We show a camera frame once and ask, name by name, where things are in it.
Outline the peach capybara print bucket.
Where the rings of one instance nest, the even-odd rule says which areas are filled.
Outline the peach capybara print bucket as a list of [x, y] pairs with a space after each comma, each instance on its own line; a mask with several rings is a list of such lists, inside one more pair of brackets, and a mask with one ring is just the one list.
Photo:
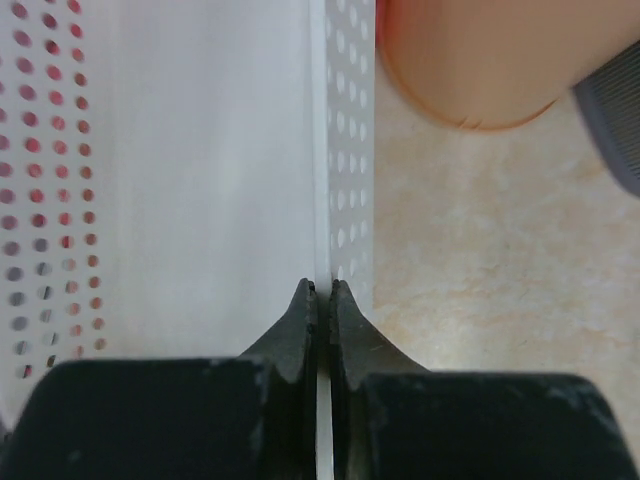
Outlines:
[[636, 1], [380, 1], [393, 85], [454, 128], [519, 127], [639, 38]]

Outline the grey slatted waste bin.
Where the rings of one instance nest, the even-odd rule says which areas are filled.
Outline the grey slatted waste bin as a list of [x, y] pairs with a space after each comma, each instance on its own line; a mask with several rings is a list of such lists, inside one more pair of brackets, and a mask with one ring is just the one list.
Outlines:
[[619, 185], [639, 195], [640, 47], [626, 48], [573, 87], [585, 126]]

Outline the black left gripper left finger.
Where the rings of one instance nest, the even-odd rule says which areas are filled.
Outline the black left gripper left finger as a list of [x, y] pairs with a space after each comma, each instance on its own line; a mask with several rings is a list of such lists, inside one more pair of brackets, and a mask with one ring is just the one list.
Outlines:
[[314, 285], [236, 357], [84, 360], [33, 390], [5, 479], [313, 479]]

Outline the white plastic basket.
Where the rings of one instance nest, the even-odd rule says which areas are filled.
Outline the white plastic basket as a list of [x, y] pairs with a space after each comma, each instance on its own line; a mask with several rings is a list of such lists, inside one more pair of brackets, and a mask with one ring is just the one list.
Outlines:
[[335, 281], [373, 309], [376, 3], [1, 5], [1, 448], [84, 360], [236, 357]]

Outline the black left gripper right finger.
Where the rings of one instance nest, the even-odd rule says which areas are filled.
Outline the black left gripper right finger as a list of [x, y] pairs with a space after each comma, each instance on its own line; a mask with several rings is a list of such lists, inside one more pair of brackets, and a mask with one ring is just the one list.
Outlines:
[[550, 372], [430, 371], [387, 339], [337, 280], [329, 301], [339, 479], [635, 479], [604, 396]]

